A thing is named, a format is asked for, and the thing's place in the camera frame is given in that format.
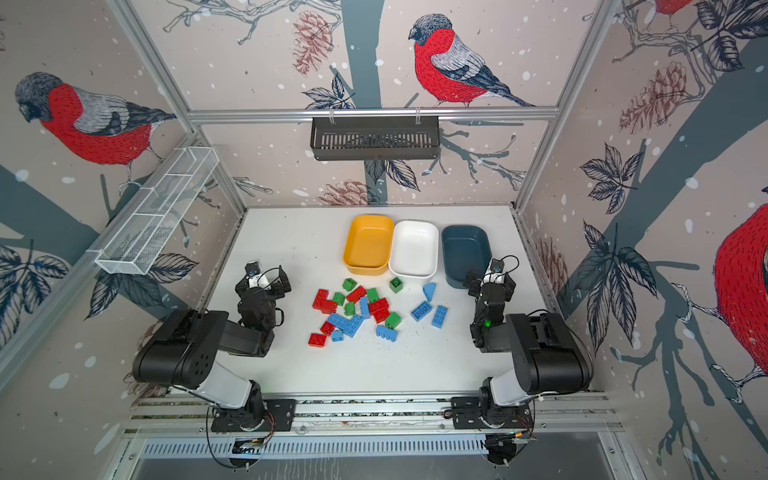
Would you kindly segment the yellow plastic bin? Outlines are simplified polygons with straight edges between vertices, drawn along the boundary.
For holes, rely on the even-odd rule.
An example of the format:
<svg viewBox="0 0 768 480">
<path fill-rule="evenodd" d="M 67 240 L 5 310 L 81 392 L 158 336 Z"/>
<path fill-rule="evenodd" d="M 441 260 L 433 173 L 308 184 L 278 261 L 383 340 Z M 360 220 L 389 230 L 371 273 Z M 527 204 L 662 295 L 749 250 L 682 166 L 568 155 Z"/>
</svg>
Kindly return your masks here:
<svg viewBox="0 0 768 480">
<path fill-rule="evenodd" d="M 350 273 L 378 276 L 388 270 L 394 221 L 382 215 L 360 215 L 351 222 L 343 253 Z"/>
</svg>

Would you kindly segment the blue sloped lego brick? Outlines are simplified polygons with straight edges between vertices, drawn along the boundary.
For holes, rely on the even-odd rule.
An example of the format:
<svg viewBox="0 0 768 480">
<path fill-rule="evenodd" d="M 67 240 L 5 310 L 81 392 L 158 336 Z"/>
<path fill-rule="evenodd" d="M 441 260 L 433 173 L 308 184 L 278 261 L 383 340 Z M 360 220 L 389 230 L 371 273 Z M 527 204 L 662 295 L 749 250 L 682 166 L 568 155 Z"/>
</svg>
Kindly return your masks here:
<svg viewBox="0 0 768 480">
<path fill-rule="evenodd" d="M 430 282 L 423 286 L 422 291 L 427 302 L 432 302 L 435 296 L 437 285 L 434 282 Z"/>
</svg>

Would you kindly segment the white mesh wall shelf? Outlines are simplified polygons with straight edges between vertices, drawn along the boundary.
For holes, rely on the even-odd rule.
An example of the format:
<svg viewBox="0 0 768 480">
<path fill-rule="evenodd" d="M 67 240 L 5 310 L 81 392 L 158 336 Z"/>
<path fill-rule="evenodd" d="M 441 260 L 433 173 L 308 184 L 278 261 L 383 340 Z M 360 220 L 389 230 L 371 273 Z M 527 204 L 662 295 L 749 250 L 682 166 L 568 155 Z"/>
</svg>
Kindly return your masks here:
<svg viewBox="0 0 768 480">
<path fill-rule="evenodd" d="M 210 147 L 174 151 L 160 179 L 140 189 L 139 204 L 95 259 L 108 274 L 146 275 L 219 163 Z"/>
</svg>

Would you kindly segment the blue large lego cluster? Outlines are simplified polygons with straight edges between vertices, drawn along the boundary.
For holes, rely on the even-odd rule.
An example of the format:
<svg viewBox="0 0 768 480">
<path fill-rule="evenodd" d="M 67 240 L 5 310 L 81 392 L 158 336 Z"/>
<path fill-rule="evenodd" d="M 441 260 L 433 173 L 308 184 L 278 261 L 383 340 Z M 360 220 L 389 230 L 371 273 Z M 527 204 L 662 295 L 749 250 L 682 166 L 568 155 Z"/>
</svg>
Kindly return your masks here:
<svg viewBox="0 0 768 480">
<path fill-rule="evenodd" d="M 333 325 L 336 329 L 342 331 L 342 333 L 350 338 L 353 338 L 361 327 L 364 319 L 358 315 L 354 315 L 352 318 L 344 318 L 338 314 L 332 313 L 327 322 Z"/>
</svg>

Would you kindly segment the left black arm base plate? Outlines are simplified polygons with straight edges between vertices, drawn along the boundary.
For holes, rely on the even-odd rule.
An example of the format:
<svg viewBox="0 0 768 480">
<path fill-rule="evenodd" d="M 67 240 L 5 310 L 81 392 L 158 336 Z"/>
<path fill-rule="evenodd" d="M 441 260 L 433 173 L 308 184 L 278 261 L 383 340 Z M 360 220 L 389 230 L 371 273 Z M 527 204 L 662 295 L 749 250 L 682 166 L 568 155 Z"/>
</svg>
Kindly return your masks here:
<svg viewBox="0 0 768 480">
<path fill-rule="evenodd" d="M 249 402 L 240 409 L 213 409 L 210 429 L 214 433 L 288 432 L 297 402 L 294 399 L 267 399 Z"/>
</svg>

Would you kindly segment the blue long lego brick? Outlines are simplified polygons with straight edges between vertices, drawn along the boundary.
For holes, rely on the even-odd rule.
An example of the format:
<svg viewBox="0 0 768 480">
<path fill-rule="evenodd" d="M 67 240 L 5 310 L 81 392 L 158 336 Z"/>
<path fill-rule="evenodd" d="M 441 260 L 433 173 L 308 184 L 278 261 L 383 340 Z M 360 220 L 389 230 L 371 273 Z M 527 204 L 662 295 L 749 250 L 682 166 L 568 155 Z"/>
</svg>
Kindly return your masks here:
<svg viewBox="0 0 768 480">
<path fill-rule="evenodd" d="M 443 305 L 438 305 L 432 317 L 431 325 L 435 328 L 442 329 L 445 319 L 447 317 L 447 313 L 448 313 L 447 307 Z"/>
</svg>

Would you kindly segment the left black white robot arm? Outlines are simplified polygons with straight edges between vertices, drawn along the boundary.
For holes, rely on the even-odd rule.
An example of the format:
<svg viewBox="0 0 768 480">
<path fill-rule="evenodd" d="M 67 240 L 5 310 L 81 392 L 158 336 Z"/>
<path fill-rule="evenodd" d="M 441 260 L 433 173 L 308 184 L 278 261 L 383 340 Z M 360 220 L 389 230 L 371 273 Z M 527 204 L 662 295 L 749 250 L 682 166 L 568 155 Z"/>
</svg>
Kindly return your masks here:
<svg viewBox="0 0 768 480">
<path fill-rule="evenodd" d="M 257 261 L 245 266 L 235 286 L 240 319 L 222 310 L 176 310 L 141 347 L 132 375 L 141 383 L 174 387 L 204 399 L 224 415 L 243 415 L 255 422 L 267 415 L 261 387 L 216 360 L 220 352 L 264 358 L 275 329 L 284 323 L 277 301 L 292 290 L 281 266 L 263 269 Z"/>
</svg>

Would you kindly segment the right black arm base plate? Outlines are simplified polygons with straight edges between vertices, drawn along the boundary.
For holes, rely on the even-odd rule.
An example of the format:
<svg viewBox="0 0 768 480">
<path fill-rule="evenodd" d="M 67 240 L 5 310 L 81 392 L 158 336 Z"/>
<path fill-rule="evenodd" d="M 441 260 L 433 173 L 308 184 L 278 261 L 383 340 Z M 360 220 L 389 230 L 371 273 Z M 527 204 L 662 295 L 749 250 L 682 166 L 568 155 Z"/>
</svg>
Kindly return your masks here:
<svg viewBox="0 0 768 480">
<path fill-rule="evenodd" d="M 532 414 L 526 406 L 500 407 L 479 396 L 452 397 L 443 416 L 457 430 L 528 430 L 532 426 Z"/>
</svg>

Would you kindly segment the red lego brick bottom left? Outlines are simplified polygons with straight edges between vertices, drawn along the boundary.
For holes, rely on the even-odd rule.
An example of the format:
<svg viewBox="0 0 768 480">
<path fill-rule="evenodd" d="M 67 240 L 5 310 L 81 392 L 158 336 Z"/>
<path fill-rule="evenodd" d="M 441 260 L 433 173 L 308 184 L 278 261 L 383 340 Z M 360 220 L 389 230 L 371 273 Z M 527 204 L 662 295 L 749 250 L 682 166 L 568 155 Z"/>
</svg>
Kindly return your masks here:
<svg viewBox="0 0 768 480">
<path fill-rule="evenodd" d="M 328 337 L 322 333 L 312 333 L 308 340 L 308 345 L 313 348 L 323 348 Z"/>
</svg>

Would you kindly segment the red lego bricks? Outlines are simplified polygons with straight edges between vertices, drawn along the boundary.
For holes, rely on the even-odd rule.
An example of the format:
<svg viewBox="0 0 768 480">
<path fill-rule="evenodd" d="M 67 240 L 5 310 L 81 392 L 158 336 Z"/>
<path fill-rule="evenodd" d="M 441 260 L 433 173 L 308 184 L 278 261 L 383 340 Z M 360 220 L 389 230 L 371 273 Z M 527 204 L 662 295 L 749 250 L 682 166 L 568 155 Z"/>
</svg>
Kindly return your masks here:
<svg viewBox="0 0 768 480">
<path fill-rule="evenodd" d="M 383 323 L 391 314 L 390 305 L 386 298 L 369 303 L 368 311 L 377 324 Z"/>
</svg>

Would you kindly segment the red lego brick 2x4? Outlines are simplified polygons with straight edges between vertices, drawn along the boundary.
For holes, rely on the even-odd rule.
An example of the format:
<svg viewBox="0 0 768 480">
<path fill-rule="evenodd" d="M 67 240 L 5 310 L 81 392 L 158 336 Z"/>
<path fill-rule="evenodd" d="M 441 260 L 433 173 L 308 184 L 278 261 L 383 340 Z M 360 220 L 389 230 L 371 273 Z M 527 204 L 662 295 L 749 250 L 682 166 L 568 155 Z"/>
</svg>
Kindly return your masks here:
<svg viewBox="0 0 768 480">
<path fill-rule="evenodd" d="M 350 303 L 357 303 L 361 298 L 367 296 L 367 290 L 363 286 L 358 286 L 355 290 L 346 296 L 346 300 Z"/>
</svg>

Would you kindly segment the dark teal plastic bin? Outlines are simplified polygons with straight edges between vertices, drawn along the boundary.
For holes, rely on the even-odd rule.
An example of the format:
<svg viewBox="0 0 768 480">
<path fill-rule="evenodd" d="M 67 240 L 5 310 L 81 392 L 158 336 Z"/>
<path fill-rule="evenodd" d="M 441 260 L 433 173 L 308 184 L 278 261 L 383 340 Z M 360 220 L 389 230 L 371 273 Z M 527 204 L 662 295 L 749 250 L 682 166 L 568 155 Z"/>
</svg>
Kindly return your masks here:
<svg viewBox="0 0 768 480">
<path fill-rule="evenodd" d="M 455 289 L 465 289 L 468 274 L 483 274 L 491 260 L 487 233 L 475 225 L 448 225 L 441 233 L 446 281 Z"/>
</svg>

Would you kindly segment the white plastic bin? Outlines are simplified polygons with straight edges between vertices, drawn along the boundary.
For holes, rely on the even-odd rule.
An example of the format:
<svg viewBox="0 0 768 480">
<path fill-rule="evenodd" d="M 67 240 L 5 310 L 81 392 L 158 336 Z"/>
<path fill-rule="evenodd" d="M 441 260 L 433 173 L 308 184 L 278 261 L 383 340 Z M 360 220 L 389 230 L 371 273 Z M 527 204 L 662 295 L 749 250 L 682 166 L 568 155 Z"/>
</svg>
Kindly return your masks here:
<svg viewBox="0 0 768 480">
<path fill-rule="evenodd" d="M 438 270 L 439 230 L 429 222 L 403 220 L 395 225 L 388 262 L 403 281 L 426 284 Z"/>
</svg>

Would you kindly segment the green square lego brick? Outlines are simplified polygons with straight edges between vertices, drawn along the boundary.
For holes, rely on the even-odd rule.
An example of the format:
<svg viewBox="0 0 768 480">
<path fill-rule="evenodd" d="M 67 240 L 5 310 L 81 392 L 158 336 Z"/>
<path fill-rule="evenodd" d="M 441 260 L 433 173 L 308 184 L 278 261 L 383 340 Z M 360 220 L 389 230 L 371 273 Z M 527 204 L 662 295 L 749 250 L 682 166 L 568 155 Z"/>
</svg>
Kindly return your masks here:
<svg viewBox="0 0 768 480">
<path fill-rule="evenodd" d="M 357 282 L 352 278 L 346 278 L 342 284 L 343 289 L 347 292 L 351 292 L 356 288 L 356 286 Z"/>
</svg>

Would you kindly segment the blue lego brick 2x4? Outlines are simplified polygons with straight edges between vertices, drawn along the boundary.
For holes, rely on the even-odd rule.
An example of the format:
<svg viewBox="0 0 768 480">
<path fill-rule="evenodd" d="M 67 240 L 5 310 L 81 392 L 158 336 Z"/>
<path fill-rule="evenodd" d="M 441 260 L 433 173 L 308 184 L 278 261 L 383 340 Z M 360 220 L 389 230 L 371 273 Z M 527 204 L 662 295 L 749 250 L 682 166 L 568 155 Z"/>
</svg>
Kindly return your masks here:
<svg viewBox="0 0 768 480">
<path fill-rule="evenodd" d="M 410 312 L 410 315 L 415 321 L 421 321 L 432 311 L 432 309 L 433 307 L 428 301 L 423 301 Z"/>
</svg>

